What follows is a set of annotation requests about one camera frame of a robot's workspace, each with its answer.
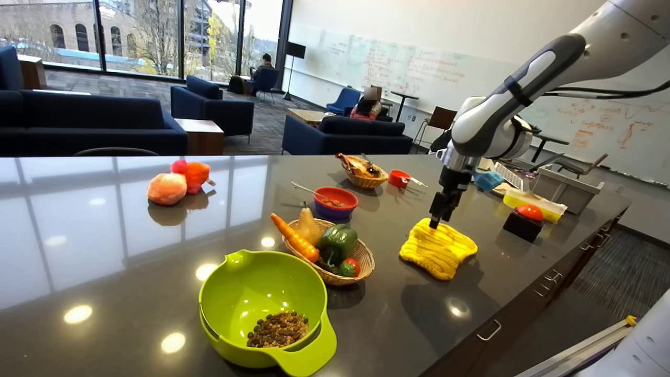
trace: red container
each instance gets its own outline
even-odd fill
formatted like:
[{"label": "red container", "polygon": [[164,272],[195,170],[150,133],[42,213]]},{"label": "red container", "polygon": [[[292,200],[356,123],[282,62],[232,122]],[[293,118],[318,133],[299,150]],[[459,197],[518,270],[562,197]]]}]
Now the red container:
[{"label": "red container", "polygon": [[346,188],[320,187],[314,192],[314,210],[320,218],[350,219],[356,208],[359,208],[356,194]]}]

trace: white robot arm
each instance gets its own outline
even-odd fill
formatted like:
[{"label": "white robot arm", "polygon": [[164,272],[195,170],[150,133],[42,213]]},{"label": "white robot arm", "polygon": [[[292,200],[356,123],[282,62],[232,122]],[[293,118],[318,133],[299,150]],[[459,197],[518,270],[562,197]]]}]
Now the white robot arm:
[{"label": "white robot arm", "polygon": [[468,99],[450,128],[449,148],[439,153],[444,191],[434,198],[432,225],[450,219],[480,157],[506,162],[530,146],[533,128],[518,114],[524,106],[570,82],[622,76],[668,46],[668,39],[668,0],[607,0],[488,96]]}]

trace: green bowl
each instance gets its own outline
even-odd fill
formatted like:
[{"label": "green bowl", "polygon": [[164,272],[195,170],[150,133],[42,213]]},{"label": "green bowl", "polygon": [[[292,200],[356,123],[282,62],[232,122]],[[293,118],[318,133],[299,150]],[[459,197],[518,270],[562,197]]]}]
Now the green bowl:
[{"label": "green bowl", "polygon": [[[299,257],[244,248],[228,254],[201,285],[199,319],[212,347],[232,365],[314,374],[337,350],[328,301],[323,278]],[[283,310],[309,319],[306,337],[288,347],[247,347],[256,322]]]}]

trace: tomato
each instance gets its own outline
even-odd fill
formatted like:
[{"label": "tomato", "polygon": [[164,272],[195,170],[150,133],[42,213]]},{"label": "tomato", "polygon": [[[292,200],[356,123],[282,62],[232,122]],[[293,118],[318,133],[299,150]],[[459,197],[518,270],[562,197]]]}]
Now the tomato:
[{"label": "tomato", "polygon": [[533,219],[533,222],[544,219],[543,210],[539,206],[519,206],[518,213],[525,219]]},{"label": "tomato", "polygon": [[339,275],[343,277],[359,277],[361,275],[361,264],[356,257],[346,257],[342,264],[339,264]]},{"label": "tomato", "polygon": [[185,172],[187,172],[187,159],[185,159],[185,157],[176,159],[176,162],[171,165],[171,170],[176,172],[176,174],[185,174]]}]

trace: chair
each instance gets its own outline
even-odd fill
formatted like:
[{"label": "chair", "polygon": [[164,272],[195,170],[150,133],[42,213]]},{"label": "chair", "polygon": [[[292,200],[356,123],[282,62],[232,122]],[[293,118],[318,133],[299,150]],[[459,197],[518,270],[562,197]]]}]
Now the chair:
[{"label": "chair", "polygon": [[257,68],[252,78],[252,87],[256,91],[272,91],[276,85],[278,70],[276,68]]},{"label": "chair", "polygon": [[346,85],[346,87],[342,87],[335,102],[328,102],[328,111],[347,118],[352,112],[352,109],[356,106],[359,99],[361,99],[361,91],[355,89],[352,85]]},{"label": "chair", "polygon": [[568,172],[576,174],[578,177],[583,177],[583,176],[590,174],[590,170],[599,167],[606,159],[607,159],[607,153],[604,153],[593,163],[573,162],[565,157],[558,157],[553,163],[560,165],[558,172],[568,170]]},{"label": "chair", "polygon": [[0,46],[0,89],[23,89],[23,70],[15,46]]},{"label": "chair", "polygon": [[207,79],[187,76],[185,85],[171,87],[171,104],[172,118],[212,119],[226,136],[252,139],[254,101],[228,101]]},{"label": "chair", "polygon": [[[419,130],[417,130],[417,136],[414,136],[414,145],[421,145],[424,143],[424,133],[426,133],[426,128],[441,128],[441,130],[450,130],[453,122],[457,118],[457,111],[453,109],[444,109],[444,106],[435,106],[432,118],[426,119]],[[439,139],[435,143],[432,143],[432,150],[434,148],[442,148],[442,145],[447,146],[450,136],[449,139]]]}]

